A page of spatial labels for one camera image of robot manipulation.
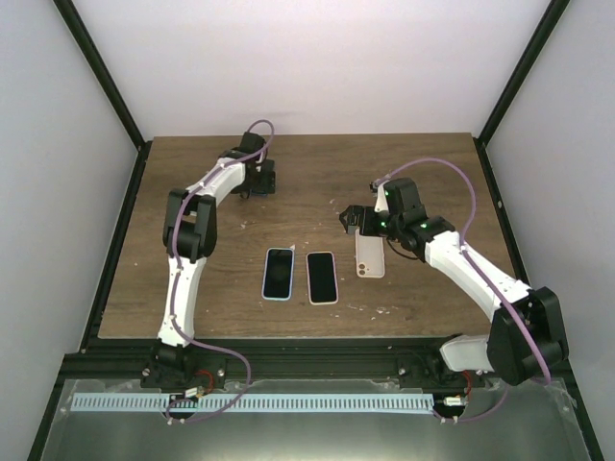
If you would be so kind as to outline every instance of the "wooden table surface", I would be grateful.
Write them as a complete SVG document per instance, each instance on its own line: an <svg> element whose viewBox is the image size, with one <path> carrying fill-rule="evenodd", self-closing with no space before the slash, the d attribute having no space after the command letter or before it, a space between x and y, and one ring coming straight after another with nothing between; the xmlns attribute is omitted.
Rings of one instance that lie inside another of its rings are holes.
<svg viewBox="0 0 615 461"><path fill-rule="evenodd" d="M198 181L239 137L162 137L154 141L100 328L104 338L155 337L167 290L162 224L168 192ZM359 279L355 239L338 221L347 205L373 205L368 184L421 157L452 161L477 190L470 243L512 273L504 239L467 133L277 136L277 192L267 198L228 196L218 208L218 242L205 267L195 312L200 337L344 337L485 333L482 311L449 279L385 246L383 279ZM428 215L461 229L470 210L465 183L442 165L422 164L413 178ZM296 248L292 298L264 300L265 254ZM306 254L335 255L339 302L308 301Z"/></svg>

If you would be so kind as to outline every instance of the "black bracket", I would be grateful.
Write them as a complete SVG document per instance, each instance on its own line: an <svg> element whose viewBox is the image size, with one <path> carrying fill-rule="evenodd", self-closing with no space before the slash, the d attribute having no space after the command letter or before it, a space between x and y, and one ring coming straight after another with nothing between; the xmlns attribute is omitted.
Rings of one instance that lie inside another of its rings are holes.
<svg viewBox="0 0 615 461"><path fill-rule="evenodd" d="M404 215L408 223L427 219L425 206L421 202L418 187L413 180L399 178L387 182L382 188L389 214Z"/></svg>
<svg viewBox="0 0 615 461"><path fill-rule="evenodd" d="M229 151L225 151L221 158L240 159L262 149L265 140L262 136L246 132L241 137L241 143ZM249 198L250 195L267 196L276 192L276 162L267 158L267 152L262 156L257 156L244 162L245 180L242 184L235 187L231 193L239 194L242 198Z"/></svg>
<svg viewBox="0 0 615 461"><path fill-rule="evenodd" d="M375 223L374 207L363 205L350 205L339 213L339 222L342 223L344 230L349 235L355 235L357 229L361 235L378 235L372 229Z"/></svg>
<svg viewBox="0 0 615 461"><path fill-rule="evenodd" d="M214 388L224 387L226 361L223 358L206 358L201 354L197 358L194 346L173 347L158 340L143 369L141 387L161 389L163 392L183 392L199 385L207 387L209 378L197 374L203 369L211 373Z"/></svg>
<svg viewBox="0 0 615 461"><path fill-rule="evenodd" d="M549 368L568 358L564 321L559 299L553 291L547 287L530 290L525 298L512 305L525 322ZM493 316L487 356L494 371L510 385L516 386L541 375L528 342L503 307Z"/></svg>
<svg viewBox="0 0 615 461"><path fill-rule="evenodd" d="M162 243L166 252L173 256L172 241L175 221L180 212L182 201L187 196L185 189L173 189L169 193L162 231ZM210 195L195 195L185 208L184 215L194 211L194 222L182 219L177 235L177 251L181 257L189 257L194 263L197 259L208 257L213 253L218 239L216 227L216 200Z"/></svg>
<svg viewBox="0 0 615 461"><path fill-rule="evenodd" d="M437 352L417 352L410 356L398 358L397 374L401 387L421 389L443 385L450 382L452 376L454 376Z"/></svg>
<svg viewBox="0 0 615 461"><path fill-rule="evenodd" d="M433 238L446 231L454 231L455 226L442 216L432 216L424 221L408 223L403 215L390 223L391 235L402 244L402 248L413 252L425 262L425 247Z"/></svg>

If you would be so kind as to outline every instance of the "smartphone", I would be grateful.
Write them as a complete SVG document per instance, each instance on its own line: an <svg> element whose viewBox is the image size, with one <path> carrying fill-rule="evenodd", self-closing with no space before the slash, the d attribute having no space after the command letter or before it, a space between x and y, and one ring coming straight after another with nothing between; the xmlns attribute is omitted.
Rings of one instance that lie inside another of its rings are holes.
<svg viewBox="0 0 615 461"><path fill-rule="evenodd" d="M265 259L262 297L265 300L287 301L292 291L292 268L295 252L290 248L270 248Z"/></svg>
<svg viewBox="0 0 615 461"><path fill-rule="evenodd" d="M310 253L307 259L307 292L312 304L337 303L333 253Z"/></svg>

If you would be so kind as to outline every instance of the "white robotic arm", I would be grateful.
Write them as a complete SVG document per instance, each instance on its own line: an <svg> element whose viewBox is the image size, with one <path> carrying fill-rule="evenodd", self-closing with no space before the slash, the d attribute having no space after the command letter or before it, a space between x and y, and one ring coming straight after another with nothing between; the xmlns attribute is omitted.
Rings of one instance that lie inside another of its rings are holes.
<svg viewBox="0 0 615 461"><path fill-rule="evenodd" d="M232 161L232 158L220 158L215 167L205 175L200 181L190 186L187 191L191 192L199 186L200 183L205 182L207 185L196 193L196 196L204 197L209 196L215 199L216 206L219 206L224 198L231 193L233 189L243 184L246 177L246 166L243 163L236 163L232 166L224 168L218 173L212 181L207 181L213 171L218 166L224 166L225 163ZM182 262L182 273L178 281L177 289L175 290L175 320L179 325L182 332L189 336L194 337L194 305L196 303L196 295L199 288L199 280L203 268L207 263L207 257L199 257L194 262L190 260L190 257L180 256ZM158 333L158 338L163 344L169 346L182 346L188 345L171 322L171 296L173 283L178 271L177 258L169 255L169 286L166 293L166 307L164 309L164 319Z"/></svg>
<svg viewBox="0 0 615 461"><path fill-rule="evenodd" d="M397 240L402 247L437 269L461 288L492 323L489 335L457 336L440 348L446 366L454 371L497 372L509 384L540 373L523 334L502 309L501 300L470 265L459 247L459 234L440 216L429 218L416 184L402 178L372 187L376 205L349 206L340 214L347 233ZM532 290L494 266L467 243L467 252L525 321L529 334L547 364L568 356L568 344L557 296L548 288Z"/></svg>
<svg viewBox="0 0 615 461"><path fill-rule="evenodd" d="M164 350L162 346L167 350L184 348L189 344L187 338L194 338L199 280L217 241L217 207L229 194L248 198L251 194L275 193L275 162L266 158L266 154L265 140L246 132L239 147L224 152L202 179L169 193L162 233L168 254L169 282L156 355ZM177 217L186 200L184 214L190 214L192 219L182 218L176 230ZM175 248L174 233L177 234Z"/></svg>

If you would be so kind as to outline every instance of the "purple cable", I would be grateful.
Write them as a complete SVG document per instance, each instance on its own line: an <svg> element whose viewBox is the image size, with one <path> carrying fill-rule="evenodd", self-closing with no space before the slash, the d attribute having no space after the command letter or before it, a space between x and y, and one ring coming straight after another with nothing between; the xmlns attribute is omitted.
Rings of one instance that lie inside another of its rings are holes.
<svg viewBox="0 0 615 461"><path fill-rule="evenodd" d="M498 402L495 405L493 405L487 411L485 411L484 413L480 413L477 416L471 416L470 418L464 418L462 420L457 420L456 424L459 424L459 423L471 423L471 422L474 422L474 421L480 421L483 418L486 418L487 416L492 415L493 413L498 411L498 409L502 406L502 404L506 400L506 397L508 396L508 389L510 389L510 388L508 386L506 386L504 388L504 393L502 394L502 397L498 400ZM435 410L433 410L433 416L435 416L440 421L442 421L442 420L446 421L447 420L447 418L444 418L442 415L440 415Z"/></svg>
<svg viewBox="0 0 615 461"><path fill-rule="evenodd" d="M470 211L470 216L468 217L468 220L466 221L465 225L463 226L463 229L461 230L461 233L459 234L459 248L461 249L461 253L463 254L463 257L465 257L465 259L468 261L470 266L472 266L472 268L477 272L477 274L479 274L480 278L484 280L484 282L491 289L491 291L493 291L493 293L502 302L505 309L508 311L508 313L512 317L512 320L514 321L514 323L517 325L517 327L521 331L521 334L523 335L524 339L528 342L528 346L531 349L531 353L533 353L534 357L536 357L536 361L538 362L538 365L540 366L540 370L545 377L544 384L545 385L549 384L551 382L551 372L549 371L547 362L545 361L545 358L542 356L542 354L538 350L538 346L536 346L534 339L531 337L531 334L529 334L529 331L526 328L523 320L521 320L521 317L519 317L519 314L517 314L517 311L512 306L512 304L504 297L504 294L498 289L495 283L491 281L491 279L481 270L479 265L474 261L474 259L472 259L472 257L468 254L468 251L465 249L465 234L468 231L468 229L470 229L470 225L472 224L472 221L474 221L474 217L477 212L477 195L467 175L463 173L463 171L461 171L459 167L457 167L453 163L450 163L449 161L444 160L442 158L419 158L417 160L409 161L405 165L402 165L396 170L393 170L391 173L384 176L383 178L375 180L374 185L378 186L382 184L383 182L388 181L392 176L397 175L399 172L405 170L406 168L412 165L416 165L418 163L424 163L428 161L435 162L435 163L441 163L443 165L453 168L467 184L468 189L470 190L470 197L472 199L472 209Z"/></svg>
<svg viewBox="0 0 615 461"><path fill-rule="evenodd" d="M273 124L269 120L264 120L264 119L257 120L252 125L250 125L250 127L248 128L248 132L251 131L256 125L259 125L261 123L269 125L269 128L271 129L271 134L269 134L269 138L267 139L267 142L265 142L265 145L262 146L260 149L258 149L253 154L250 154L249 156L246 156L246 157L243 157L243 158L237 158L235 160L231 160L231 161L225 163L224 166L218 166L218 167L214 168L209 173L208 177L203 182L201 182L193 190L191 190L190 193L188 193L188 195L182 201L182 205L180 206L180 210L177 213L177 218L175 219L175 227L173 228L173 234L172 234L172 237L171 237L171 250L172 250L173 255L175 256L175 258L177 260L177 269L178 270L177 270L177 273L175 274L175 278L173 280L173 285L171 287L171 299L170 299L170 302L169 302L169 313L170 313L170 318L171 318L171 325L173 325L173 328L182 337L182 339L184 339L188 343L190 343L190 344L192 344L194 346L197 346L199 348L209 350L209 351L221 352L221 353L225 353L225 354L228 354L228 355L232 355L233 357L236 357L239 360L241 360L243 362L243 364L246 366L246 385L245 385L245 387L243 389L241 389L241 391L239 391L239 393L231 401L229 401L222 408L220 408L220 409L218 409L216 411L213 411L211 413L208 413L208 414L206 414L204 416L197 417L197 418L190 418L188 420L185 420L187 423L196 423L196 422L199 422L199 421L208 420L209 418L213 418L214 416L218 416L218 415L224 413L226 410L228 410L233 405L235 405L236 402L239 399L241 399L243 397L243 395L248 391L248 387L250 386L250 382L251 382L251 379L252 379L252 367L250 366L250 362L248 362L248 359L245 356L243 356L241 353L239 353L239 352L232 351L232 350L226 349L226 348L219 348L217 346L212 346L210 344L205 344L205 343L202 343L200 341L196 341L193 338L190 338L187 334L185 334L180 329L180 326L175 321L175 296L176 296L176 292L177 292L177 286L178 286L178 283L180 281L181 271L184 268L182 266L182 260L180 259L179 254L177 252L177 236L178 236L178 233L179 233L180 225L182 223L182 217L184 216L185 208L187 207L187 205L190 202L190 199L192 199L192 197L194 197L199 191L201 191L205 187L207 187L207 185L216 176L218 176L220 174L220 172L223 171L224 169L226 169L226 168L228 168L230 166L233 166L233 165L237 165L240 162L247 161L247 160L249 160L251 158L258 157L261 154L267 152L267 150L269 149L269 146L271 145L271 142L273 141L273 138L275 136L275 129L274 129ZM173 401L173 402L169 403L169 406L167 406L167 408L166 408L166 417L167 418L169 418L169 419L171 418L171 416L169 414L170 411L171 411L171 408L173 408L174 405L178 404L181 401L186 401L186 399L176 400L176 401Z"/></svg>

